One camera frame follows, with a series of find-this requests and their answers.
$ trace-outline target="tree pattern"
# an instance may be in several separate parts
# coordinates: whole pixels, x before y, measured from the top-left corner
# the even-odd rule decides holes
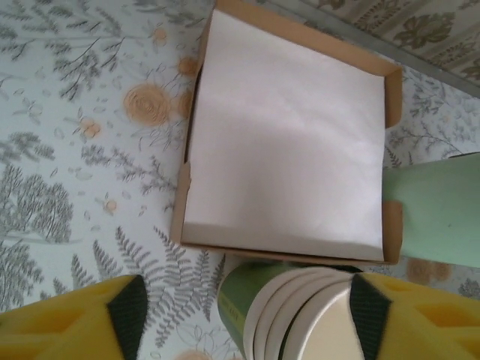
[[[68,242],[73,205],[63,185],[48,185],[40,175],[23,177],[7,165],[0,180],[0,236],[37,234],[46,242]]]
[[[27,244],[18,241],[9,246],[0,241],[0,311],[23,306],[25,296],[30,296],[34,285],[43,280]]]

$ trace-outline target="green container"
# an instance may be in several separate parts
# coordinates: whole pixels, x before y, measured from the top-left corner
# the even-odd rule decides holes
[[[255,296],[271,279],[299,267],[303,266],[247,262],[230,272],[221,284],[218,293],[220,318],[244,358],[245,318]]]
[[[480,154],[386,169],[383,199],[403,204],[403,255],[480,266]]]

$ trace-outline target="orange flower print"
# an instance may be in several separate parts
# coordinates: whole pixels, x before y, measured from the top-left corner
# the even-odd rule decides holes
[[[191,90],[187,90],[183,94],[175,97],[172,102],[173,110],[175,110],[180,116],[187,118],[190,113],[193,97],[194,93]]]
[[[101,126],[96,123],[93,118],[80,119],[80,127],[82,129],[83,136],[87,139],[93,139],[101,131]]]
[[[195,77],[197,75],[197,60],[190,56],[180,58],[177,64],[177,70],[186,77]]]
[[[406,278],[413,283],[428,285],[432,275],[432,263],[422,259],[409,259],[406,264]]]
[[[151,39],[156,47],[164,47],[167,44],[167,32],[164,28],[158,26],[151,33]]]
[[[188,350],[177,355],[175,360],[212,360],[212,357],[204,352]]]
[[[452,266],[444,262],[433,263],[433,277],[438,281],[447,281],[452,274]]]
[[[108,200],[103,204],[103,210],[110,215],[113,215],[113,213],[117,209],[117,202],[115,200]]]
[[[105,199],[98,199],[95,198],[95,202],[99,203],[102,205],[103,210],[108,214],[108,215],[114,215],[116,210],[117,210],[117,202],[113,199],[109,198],[109,194],[105,194]]]
[[[170,96],[157,85],[135,86],[125,96],[123,105],[128,117],[144,126],[158,126],[169,120]]]

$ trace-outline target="cardboard edge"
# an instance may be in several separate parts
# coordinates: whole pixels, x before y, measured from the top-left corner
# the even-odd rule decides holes
[[[400,202],[386,201],[382,204],[382,227],[383,227],[383,261],[360,260],[360,259],[341,259],[325,256],[311,256],[294,253],[280,253],[264,250],[248,250],[237,247],[223,247],[214,245],[192,244],[182,242],[181,233],[175,243],[189,248],[206,249],[210,251],[220,251],[226,254],[232,254],[242,257],[263,258],[269,260],[291,261],[294,263],[312,263],[324,265],[394,265],[400,260],[401,245],[403,239],[403,207]]]
[[[403,74],[401,67],[385,76],[385,127],[392,128],[402,118]]]
[[[341,60],[373,75],[385,77],[402,69],[366,49],[309,28],[258,5],[241,0],[217,0],[214,10],[219,10],[279,38]]]
[[[292,263],[310,263],[310,264],[323,264],[323,265],[394,265],[395,263],[385,262],[385,261],[374,261],[374,260],[359,260],[359,259],[341,259],[333,257],[323,257],[323,256],[311,256],[311,255],[300,255],[293,253],[278,253],[274,251],[262,251],[262,250],[247,250],[240,249],[237,247],[221,247],[221,246],[211,246],[211,245],[201,245],[201,244],[191,244],[191,243],[182,243],[182,246],[194,249],[204,249],[209,251],[220,251],[225,254],[236,255],[240,257],[253,257],[267,260],[277,260],[277,261],[290,261]]]
[[[257,5],[240,0],[217,0],[214,10],[369,74],[384,77],[385,128],[391,128],[400,122],[403,103],[401,66],[380,58],[366,49],[323,34]]]
[[[185,210],[187,208],[187,196],[190,189],[190,163],[183,163],[178,172],[177,190],[173,203],[172,223],[170,224],[170,240],[181,245]]]
[[[188,162],[188,150],[191,132],[193,130],[192,123],[195,113],[195,103],[197,101],[198,88],[200,85],[200,79],[202,77],[202,68],[206,56],[211,21],[212,16],[208,18],[208,21],[200,37],[199,53],[196,65],[195,86],[193,89],[193,96],[190,101],[190,109],[188,110],[187,133],[181,151],[182,164],[178,171],[177,189],[175,191],[175,200],[173,203],[172,222],[170,224],[170,239],[172,240],[172,242],[179,245],[182,243],[183,223],[185,220],[185,211],[187,208],[188,190],[190,189],[191,183],[190,163]]]
[[[403,206],[398,201],[382,203],[382,240],[383,260],[387,264],[396,264],[400,260],[404,238]]]

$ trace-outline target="beige patterned cloth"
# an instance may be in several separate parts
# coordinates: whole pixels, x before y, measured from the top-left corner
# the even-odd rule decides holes
[[[479,0],[271,0],[296,1],[480,86]]]

